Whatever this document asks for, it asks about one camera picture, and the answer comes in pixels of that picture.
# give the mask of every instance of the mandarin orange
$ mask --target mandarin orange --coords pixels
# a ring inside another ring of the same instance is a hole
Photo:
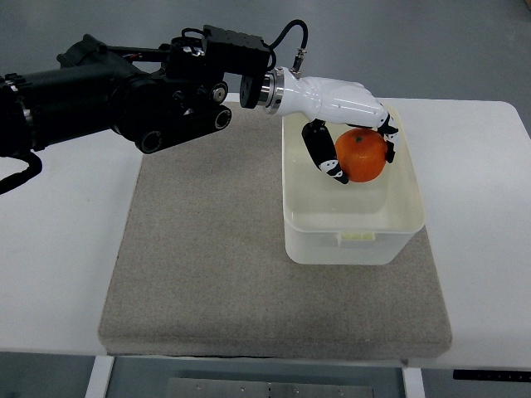
[[[352,129],[335,143],[339,165],[350,181],[367,182],[378,177],[386,162],[387,144],[371,129]]]

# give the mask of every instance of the white plastic box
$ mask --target white plastic box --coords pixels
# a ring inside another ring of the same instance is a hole
[[[346,185],[312,162],[301,136],[309,121],[291,114],[282,124],[285,248],[301,264],[384,265],[424,226],[424,207],[402,123],[393,163],[371,182]],[[346,125],[327,124],[334,142]]]

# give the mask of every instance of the black cable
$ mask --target black cable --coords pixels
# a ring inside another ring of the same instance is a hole
[[[267,46],[271,52],[271,65],[267,67],[267,70],[273,70],[276,66],[275,48],[285,39],[288,32],[293,27],[297,27],[297,26],[302,27],[302,32],[303,32],[303,37],[302,37],[302,42],[300,43],[300,48],[301,49],[306,48],[306,45],[308,44],[308,26],[306,25],[306,22],[300,19],[294,19],[293,21],[291,21],[284,27],[284,29],[279,34],[279,36],[276,38],[276,40]]]
[[[22,156],[9,156],[8,158],[22,160],[27,163],[28,168],[22,172],[16,172],[11,176],[0,180],[0,195],[20,187],[42,171],[41,159],[33,152],[29,152]]]
[[[300,19],[294,19],[293,21],[288,23],[282,30],[282,32],[279,34],[279,36],[276,38],[276,40],[269,45],[269,48],[275,49],[284,40],[285,36],[288,34],[291,28],[296,26],[302,27],[303,38],[302,42],[300,43],[300,48],[305,49],[306,44],[308,44],[308,26],[304,21]]]
[[[201,29],[196,29],[195,27],[185,27],[181,30],[181,36],[186,36],[187,33],[193,32],[193,33],[199,33],[201,36],[205,36],[205,32]]]

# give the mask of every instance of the robotic arm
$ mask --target robotic arm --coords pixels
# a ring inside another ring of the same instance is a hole
[[[303,41],[291,69],[275,68],[274,49],[294,26]],[[187,36],[196,33],[200,38]],[[258,36],[206,25],[187,28],[158,49],[107,46],[85,35],[57,57],[61,68],[0,78],[0,157],[28,163],[24,172],[0,181],[0,194],[35,177],[42,168],[34,153],[47,145],[113,129],[155,153],[219,130],[231,122],[222,105],[225,73],[241,75],[240,104],[266,113],[303,112],[311,123],[303,138],[314,163],[347,182],[325,122],[376,128],[387,138],[392,162],[397,129],[387,111],[358,83],[300,77],[308,30],[294,20],[270,45]],[[146,73],[136,61],[158,62]]]

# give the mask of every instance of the gray felt mat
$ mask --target gray felt mat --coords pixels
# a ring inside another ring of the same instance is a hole
[[[426,231],[389,265],[285,253],[281,120],[144,157],[100,325],[109,354],[407,359],[451,344]]]

